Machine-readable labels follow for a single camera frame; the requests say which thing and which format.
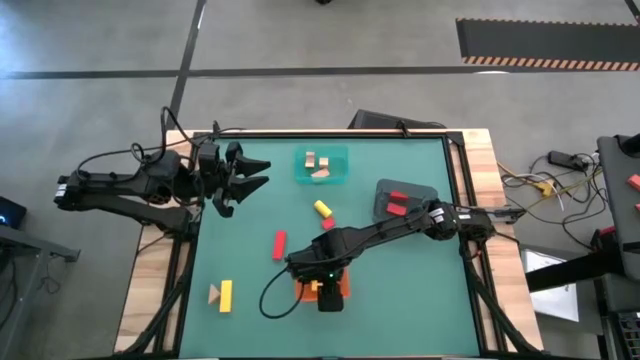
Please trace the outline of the white paper sheet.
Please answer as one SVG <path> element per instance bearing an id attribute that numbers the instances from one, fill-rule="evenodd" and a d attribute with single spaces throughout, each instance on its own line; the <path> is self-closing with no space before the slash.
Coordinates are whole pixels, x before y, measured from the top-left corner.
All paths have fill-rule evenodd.
<path id="1" fill-rule="evenodd" d="M 564 259 L 528 249 L 521 252 L 521 258 L 526 273 L 564 262 Z M 531 291 L 530 296 L 536 313 L 572 322 L 579 321 L 575 283 L 547 290 Z"/>

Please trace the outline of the black device with blue light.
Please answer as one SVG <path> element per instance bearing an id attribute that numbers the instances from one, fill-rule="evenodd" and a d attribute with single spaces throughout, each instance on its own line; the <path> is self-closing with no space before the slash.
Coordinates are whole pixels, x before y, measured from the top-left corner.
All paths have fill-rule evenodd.
<path id="1" fill-rule="evenodd" d="M 0 196 L 0 225 L 19 229 L 26 216 L 27 209 L 5 197 Z"/>

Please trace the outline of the orange plastic bin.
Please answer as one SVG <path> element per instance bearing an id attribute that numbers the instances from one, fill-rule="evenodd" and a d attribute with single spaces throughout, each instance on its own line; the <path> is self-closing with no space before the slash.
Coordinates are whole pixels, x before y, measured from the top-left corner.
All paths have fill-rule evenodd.
<path id="1" fill-rule="evenodd" d="M 319 282 L 318 289 L 323 285 L 322 281 L 318 281 L 318 280 L 312 280 L 312 281 Z M 307 283 L 307 284 L 303 284 L 303 283 L 301 283 L 299 281 L 295 282 L 295 292 L 299 293 L 299 291 L 302 291 L 301 301 L 303 303 L 317 302 L 318 289 L 317 289 L 316 292 L 312 291 L 311 290 L 311 282 Z M 345 270 L 343 272 L 343 276 L 342 276 L 341 280 L 338 282 L 338 284 L 341 287 L 341 293 L 343 295 L 343 298 L 344 299 L 349 298 L 351 296 L 351 287 L 350 287 L 350 277 L 349 277 L 348 270 Z"/>

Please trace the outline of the black side table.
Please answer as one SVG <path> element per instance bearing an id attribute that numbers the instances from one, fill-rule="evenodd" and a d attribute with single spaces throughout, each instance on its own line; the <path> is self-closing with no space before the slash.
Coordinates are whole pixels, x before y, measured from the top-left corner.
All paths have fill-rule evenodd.
<path id="1" fill-rule="evenodd" d="M 597 148 L 624 273 L 640 282 L 640 191 L 627 183 L 640 175 L 640 133 L 601 136 Z"/>

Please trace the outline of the black stand leg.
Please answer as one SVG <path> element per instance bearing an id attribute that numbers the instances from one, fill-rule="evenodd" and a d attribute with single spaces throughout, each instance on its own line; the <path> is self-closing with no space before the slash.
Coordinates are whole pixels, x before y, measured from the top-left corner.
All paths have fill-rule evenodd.
<path id="1" fill-rule="evenodd" d="M 538 292 L 606 274 L 624 275 L 624 267 L 618 255 L 600 251 L 527 272 L 526 281 L 530 292 Z"/>

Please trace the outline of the black hazard-striped floor mat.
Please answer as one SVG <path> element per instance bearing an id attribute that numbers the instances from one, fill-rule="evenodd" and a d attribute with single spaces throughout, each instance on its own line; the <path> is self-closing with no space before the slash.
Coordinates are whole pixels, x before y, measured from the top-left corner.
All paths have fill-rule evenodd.
<path id="1" fill-rule="evenodd" d="M 458 18 L 465 64 L 570 71 L 640 71 L 640 26 Z"/>

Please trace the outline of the green table mat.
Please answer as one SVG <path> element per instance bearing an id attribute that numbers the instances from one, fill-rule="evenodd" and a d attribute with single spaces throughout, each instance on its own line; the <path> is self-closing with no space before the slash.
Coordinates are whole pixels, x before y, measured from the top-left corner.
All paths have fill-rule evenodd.
<path id="1" fill-rule="evenodd" d="M 340 226 L 371 223 L 381 179 L 427 185 L 452 198 L 439 139 L 343 139 L 349 174 L 338 185 L 301 185 L 294 152 L 301 139 L 245 139 L 246 156 L 267 160 L 269 181 L 230 218 L 207 207 L 200 228 L 180 354 L 205 357 L 409 356 L 479 351 L 457 239 L 407 236 L 365 251 L 349 267 L 351 296 L 341 312 L 297 299 L 284 265 L 272 259 L 323 231 L 317 200 Z M 233 281 L 232 311 L 208 304 L 211 284 Z"/>

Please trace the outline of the black box behind table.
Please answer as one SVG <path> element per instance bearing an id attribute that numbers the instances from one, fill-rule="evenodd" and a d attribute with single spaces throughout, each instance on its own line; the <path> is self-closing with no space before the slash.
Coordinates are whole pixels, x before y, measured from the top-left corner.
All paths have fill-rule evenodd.
<path id="1" fill-rule="evenodd" d="M 396 129 L 406 127 L 409 129 L 446 129 L 446 126 L 438 122 L 423 122 L 402 118 L 389 114 L 359 109 L 348 129 Z"/>

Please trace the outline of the black power strip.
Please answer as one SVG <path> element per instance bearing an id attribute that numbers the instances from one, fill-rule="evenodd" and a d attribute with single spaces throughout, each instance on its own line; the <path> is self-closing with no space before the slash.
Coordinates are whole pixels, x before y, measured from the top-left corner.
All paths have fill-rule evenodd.
<path id="1" fill-rule="evenodd" d="M 552 150 L 547 154 L 547 162 L 551 165 L 567 168 L 574 171 L 585 171 L 589 163 L 580 155 Z"/>

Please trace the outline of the grey desk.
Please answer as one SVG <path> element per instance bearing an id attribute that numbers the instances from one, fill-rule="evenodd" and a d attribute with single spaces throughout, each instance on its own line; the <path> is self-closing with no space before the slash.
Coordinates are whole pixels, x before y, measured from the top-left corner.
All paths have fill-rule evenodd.
<path id="1" fill-rule="evenodd" d="M 10 360 L 21 341 L 42 279 L 53 257 L 76 262 L 80 251 L 0 226 L 0 278 L 10 272 L 5 293 L 0 291 L 0 360 Z"/>

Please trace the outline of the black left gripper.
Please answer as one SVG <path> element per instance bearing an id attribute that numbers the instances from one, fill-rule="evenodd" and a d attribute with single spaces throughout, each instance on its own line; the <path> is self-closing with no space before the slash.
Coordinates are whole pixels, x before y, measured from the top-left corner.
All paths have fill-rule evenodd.
<path id="1" fill-rule="evenodd" d="M 234 199 L 241 203 L 254 191 L 269 181 L 267 176 L 235 177 L 236 173 L 252 176 L 271 166 L 270 161 L 255 160 L 245 157 L 239 142 L 231 142 L 226 150 L 225 159 L 219 159 L 215 168 L 216 186 L 212 195 L 212 203 L 219 215 L 230 218 L 234 208 L 229 202 Z"/>

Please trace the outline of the long red block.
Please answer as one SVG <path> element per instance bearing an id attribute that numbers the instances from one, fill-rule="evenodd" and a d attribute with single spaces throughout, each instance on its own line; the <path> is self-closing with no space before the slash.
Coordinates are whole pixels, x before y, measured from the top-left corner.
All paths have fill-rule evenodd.
<path id="1" fill-rule="evenodd" d="M 272 251 L 272 259 L 274 261 L 281 261 L 284 258 L 286 242 L 287 242 L 287 232 L 284 230 L 278 230 L 275 234 L 273 251 Z"/>

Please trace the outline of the teal plastic bin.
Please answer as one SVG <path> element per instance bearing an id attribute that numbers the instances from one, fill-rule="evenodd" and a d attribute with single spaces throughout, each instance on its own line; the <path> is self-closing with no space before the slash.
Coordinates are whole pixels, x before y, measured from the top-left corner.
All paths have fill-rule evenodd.
<path id="1" fill-rule="evenodd" d="M 315 153 L 315 168 L 307 169 L 304 166 L 305 154 L 307 152 Z M 319 169 L 319 159 L 321 157 L 329 158 L 330 176 L 326 178 L 312 178 L 311 174 Z M 348 149 L 343 145 L 311 145 L 305 144 L 298 146 L 294 152 L 294 178 L 301 185 L 338 185 L 345 182 L 349 174 L 349 156 Z"/>

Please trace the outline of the grey plastic bin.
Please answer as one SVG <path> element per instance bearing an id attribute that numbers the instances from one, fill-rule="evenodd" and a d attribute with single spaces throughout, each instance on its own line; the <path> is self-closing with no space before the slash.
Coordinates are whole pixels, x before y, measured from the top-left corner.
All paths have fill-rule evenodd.
<path id="1" fill-rule="evenodd" d="M 392 191 L 405 193 L 409 196 L 409 199 L 405 202 L 393 202 L 390 200 L 390 193 Z M 393 217 L 398 217 L 389 214 L 386 211 L 388 203 L 405 206 L 409 212 L 421 205 L 424 201 L 434 200 L 437 197 L 438 192 L 430 186 L 395 181 L 391 179 L 381 179 L 377 182 L 376 186 L 372 219 L 374 222 L 379 222 Z"/>

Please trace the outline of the long yellow block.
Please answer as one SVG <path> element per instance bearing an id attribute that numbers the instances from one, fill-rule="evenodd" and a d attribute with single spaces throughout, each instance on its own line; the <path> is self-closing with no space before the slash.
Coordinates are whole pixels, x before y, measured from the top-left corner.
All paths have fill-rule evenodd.
<path id="1" fill-rule="evenodd" d="M 220 286 L 219 312 L 230 313 L 232 311 L 233 281 L 223 280 Z"/>

